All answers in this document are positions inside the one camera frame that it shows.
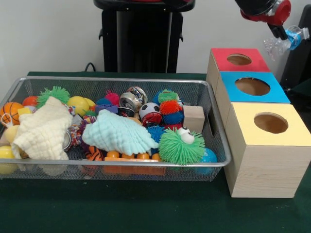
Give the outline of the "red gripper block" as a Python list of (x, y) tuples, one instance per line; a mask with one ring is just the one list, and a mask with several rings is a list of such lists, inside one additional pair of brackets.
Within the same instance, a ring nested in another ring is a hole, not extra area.
[(276, 0), (272, 7), (262, 14), (251, 16), (241, 11), (241, 15), (250, 21), (265, 22), (268, 24), (273, 36), (276, 39), (286, 40), (288, 36), (283, 28), (283, 23), (290, 16), (291, 3), (289, 0)]

